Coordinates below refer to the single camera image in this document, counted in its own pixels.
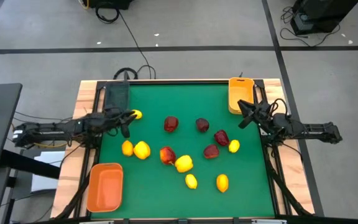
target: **white paper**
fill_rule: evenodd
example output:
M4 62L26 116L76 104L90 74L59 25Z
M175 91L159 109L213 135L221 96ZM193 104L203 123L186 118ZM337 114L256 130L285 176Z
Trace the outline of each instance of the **white paper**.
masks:
M34 157L35 160L41 161L41 162L54 162L53 166L60 167L60 162L65 155L65 151L59 151L59 152L41 152L41 156ZM39 190L50 190L50 189L56 189L57 188L57 179L48 178L48 177L42 177L39 175L32 175L32 182L31 182L31 192L36 192Z

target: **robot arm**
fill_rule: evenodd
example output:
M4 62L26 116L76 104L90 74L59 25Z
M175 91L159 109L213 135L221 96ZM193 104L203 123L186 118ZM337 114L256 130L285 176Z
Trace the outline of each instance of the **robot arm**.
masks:
M16 147L31 146L43 141L91 142L90 139L108 133L112 129L121 129L125 138L129 138L128 125L135 119L133 111L121 112L110 108L103 113L90 113L82 118L65 123L23 123L14 130L12 141Z
M325 124L303 124L291 119L291 115L275 113L273 104L262 101L257 105L239 100L243 121L240 128L245 128L254 121L265 132L264 139L268 144L282 144L286 139L318 139L322 142L336 144L342 141L337 126L332 122Z

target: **yellow pepper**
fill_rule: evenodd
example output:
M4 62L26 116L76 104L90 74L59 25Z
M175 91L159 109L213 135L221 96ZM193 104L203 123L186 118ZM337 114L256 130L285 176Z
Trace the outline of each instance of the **yellow pepper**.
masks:
M125 156L131 156L134 153L134 145L128 140L125 140L122 144L122 153Z
M146 159L150 155L150 146L143 141L136 144L134 153L139 159Z
M184 155L177 159L175 162L175 167L177 168L178 172L186 172L193 168L193 161L189 155Z
M197 188L197 179L193 174L187 174L185 177L185 182L187 187L189 187L190 189Z
M238 140L232 140L229 144L229 152L236 153L240 148L240 142Z
M216 178L216 186L218 190L224 193L229 188L229 179L226 175L221 174Z

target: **wooden board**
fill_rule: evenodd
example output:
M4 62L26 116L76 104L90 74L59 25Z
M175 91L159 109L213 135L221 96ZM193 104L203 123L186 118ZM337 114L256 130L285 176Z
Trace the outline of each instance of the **wooden board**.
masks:
M94 95L96 93L96 84L97 80L82 81L80 84L80 89L78 91L78 96L75 104L73 118L79 118L84 116L86 113L92 112ZM280 79L264 79L265 91L267 94L268 102L272 103L277 98L285 99L283 88L280 82ZM101 102L103 102L103 93L101 94L99 100L98 109L101 109ZM285 108L283 105L280 105L276 112L284 113ZM288 140L285 143L289 146L298 149L297 141ZM67 147L66 153L70 153L78 145L73 143L71 147ZM285 176L285 181L287 187L291 190L295 198L302 204L302 206L309 212L313 213L313 204L311 202L310 192L308 184L306 182L305 172L303 170L303 164L300 160L299 154L292 149L287 148L286 146L280 146L278 148L280 151L280 157L283 166L283 172ZM58 187L55 194L55 200L53 202L53 208L51 212L51 217L56 217L65 206L70 202L75 192L78 189L78 184L80 181L81 168L83 163L85 149L78 148L73 154L67 157L62 165L62 170L60 171L60 178L58 181ZM94 152L92 151L89 157L90 161L93 161ZM89 163L88 172L91 168L92 162ZM276 186L277 199L279 202L280 213L285 214L283 199L281 196L280 189ZM86 196L88 190L84 193L82 206L81 206L81 216L86 214Z

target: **green table surface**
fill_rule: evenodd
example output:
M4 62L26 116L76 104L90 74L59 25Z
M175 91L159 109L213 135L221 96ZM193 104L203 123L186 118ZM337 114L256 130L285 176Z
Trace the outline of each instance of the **green table surface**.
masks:
M92 213L92 219L274 216L257 125L238 128L242 117L227 108L227 85L134 85L129 106L143 113L142 119L131 123L129 140L134 145L145 141L151 155L146 160L126 157L121 151L125 139L120 134L104 135L99 162L122 165L122 204L113 212ZM173 133L163 129L167 116L179 119ZM209 121L206 133L197 131L197 118ZM220 129L230 139L238 139L241 147L232 154L219 146L219 157L205 159L203 150L216 144L213 135ZM170 146L177 157L190 155L194 168L178 173L174 166L162 164L159 150L164 146ZM186 174L195 175L197 189L186 186ZM229 189L223 194L216 188L219 174L229 178Z

